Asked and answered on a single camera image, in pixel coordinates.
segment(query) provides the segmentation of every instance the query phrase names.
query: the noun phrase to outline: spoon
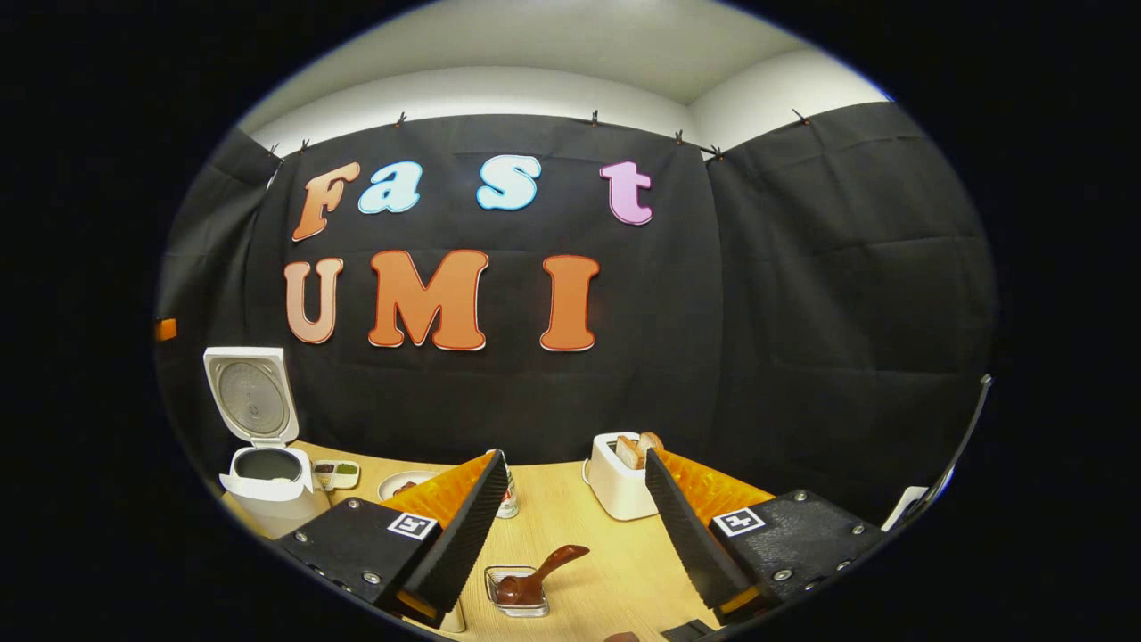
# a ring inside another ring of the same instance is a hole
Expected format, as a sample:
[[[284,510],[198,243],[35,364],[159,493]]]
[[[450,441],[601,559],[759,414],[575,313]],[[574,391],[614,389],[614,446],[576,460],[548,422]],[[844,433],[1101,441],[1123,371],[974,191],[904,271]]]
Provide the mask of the spoon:
[[[543,579],[563,564],[590,553],[585,546],[567,544],[547,556],[543,566],[534,575],[516,577],[509,575],[495,587],[495,601],[500,604],[535,606],[543,603]]]

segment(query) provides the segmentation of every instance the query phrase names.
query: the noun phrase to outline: plate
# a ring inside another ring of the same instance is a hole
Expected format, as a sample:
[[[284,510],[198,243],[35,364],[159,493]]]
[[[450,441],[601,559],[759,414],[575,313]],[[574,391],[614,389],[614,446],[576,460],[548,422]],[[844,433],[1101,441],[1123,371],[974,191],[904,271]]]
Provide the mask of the plate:
[[[403,473],[396,473],[395,476],[380,482],[380,487],[377,488],[377,495],[380,496],[381,502],[387,502],[393,498],[393,493],[402,486],[408,482],[423,483],[438,474],[439,473],[431,473],[428,471],[405,471]]]

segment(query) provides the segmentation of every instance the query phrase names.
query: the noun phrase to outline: table surface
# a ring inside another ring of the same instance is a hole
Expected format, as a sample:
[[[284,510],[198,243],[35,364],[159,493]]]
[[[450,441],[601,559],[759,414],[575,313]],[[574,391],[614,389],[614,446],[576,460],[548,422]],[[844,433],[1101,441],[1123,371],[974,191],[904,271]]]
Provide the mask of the table surface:
[[[290,447],[306,452],[311,460],[350,460],[361,465],[357,486],[331,491],[332,504],[349,497],[379,503],[377,490],[389,476],[404,471],[443,472],[452,468],[365,457],[302,441]],[[602,642],[609,635],[630,631],[642,642],[649,642],[664,640],[661,632],[694,619],[720,628],[686,575],[658,515],[629,522],[610,518],[583,482],[582,462],[512,465],[511,473],[519,513],[494,521],[471,569],[460,595],[467,629],[430,631],[460,641],[509,642]],[[262,535],[229,494],[222,496],[222,503]],[[485,568],[505,564],[537,568],[564,544],[586,546],[590,553],[543,582],[550,602],[548,616],[511,618],[491,603],[484,587]]]

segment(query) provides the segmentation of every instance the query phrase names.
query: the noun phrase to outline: white ceiling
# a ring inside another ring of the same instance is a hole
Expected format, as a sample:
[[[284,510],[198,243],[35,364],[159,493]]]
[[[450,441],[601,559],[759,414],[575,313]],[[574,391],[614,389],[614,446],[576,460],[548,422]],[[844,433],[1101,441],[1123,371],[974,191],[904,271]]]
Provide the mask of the white ceiling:
[[[710,0],[442,0],[309,65],[250,111],[253,131],[313,100],[419,71],[525,66],[622,82],[688,105],[809,44]]]

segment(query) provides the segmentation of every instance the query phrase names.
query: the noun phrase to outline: orange letter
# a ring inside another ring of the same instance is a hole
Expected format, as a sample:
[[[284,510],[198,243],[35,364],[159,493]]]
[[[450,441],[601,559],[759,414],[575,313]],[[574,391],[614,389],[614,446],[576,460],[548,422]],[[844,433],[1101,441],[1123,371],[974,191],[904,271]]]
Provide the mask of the orange letter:
[[[285,266],[285,311],[289,316],[289,330],[294,338],[307,344],[319,344],[333,336],[333,326],[337,325],[337,275],[343,268],[345,261],[339,258],[317,261],[321,312],[316,323],[313,323],[305,315],[305,277],[309,274],[309,263],[302,260]]]
[[[345,166],[339,166],[329,173],[322,173],[305,185],[305,206],[301,208],[301,222],[293,230],[293,241],[308,238],[319,233],[329,224],[321,214],[322,208],[325,211],[333,211],[341,202],[341,194],[345,193],[345,182],[354,180],[361,173],[361,165],[350,162]]]
[[[584,255],[552,255],[543,261],[551,275],[551,325],[539,344],[553,352],[582,352],[594,346],[586,330],[586,299],[590,278],[598,261]]]
[[[443,350],[479,350],[486,344],[476,317],[479,274],[487,267],[487,254],[476,250],[455,250],[439,261],[428,286],[423,286],[416,266],[406,251],[383,251],[372,257],[377,270],[377,327],[369,343],[397,348],[404,333],[396,328],[399,310],[404,330],[412,343],[423,346],[436,312],[439,330],[431,336]]]

